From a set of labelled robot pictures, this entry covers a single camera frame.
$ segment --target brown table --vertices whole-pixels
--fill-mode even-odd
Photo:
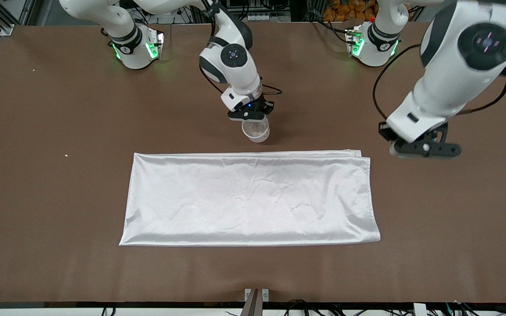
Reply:
[[[400,49],[420,41],[409,24]],[[253,144],[199,72],[209,26],[173,26],[163,60],[124,68],[96,27],[17,27],[0,41],[0,302],[243,298],[506,302],[506,96],[452,120],[450,161],[390,156],[379,68],[311,24],[253,23],[265,84],[284,90]],[[416,51],[379,86],[386,112],[422,75]],[[494,98],[495,82],[470,105]],[[360,149],[382,241],[301,248],[119,247],[134,152]]]

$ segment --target folded white towel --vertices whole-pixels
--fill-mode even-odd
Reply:
[[[359,151],[134,154],[130,246],[308,246],[380,240]]]

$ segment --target round black button panel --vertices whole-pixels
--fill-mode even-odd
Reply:
[[[506,30],[490,23],[472,25],[460,34],[458,50],[471,68],[494,68],[506,61]]]
[[[226,45],[221,51],[221,61],[228,67],[236,68],[247,62],[247,51],[239,44]]]

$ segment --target clear plastic cup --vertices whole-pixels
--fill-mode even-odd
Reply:
[[[241,130],[249,140],[255,143],[264,142],[271,133],[269,120],[266,116],[260,121],[247,120],[241,122]]]

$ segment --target folded fabric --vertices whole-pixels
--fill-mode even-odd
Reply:
[[[380,240],[359,151],[134,154],[120,245]]]

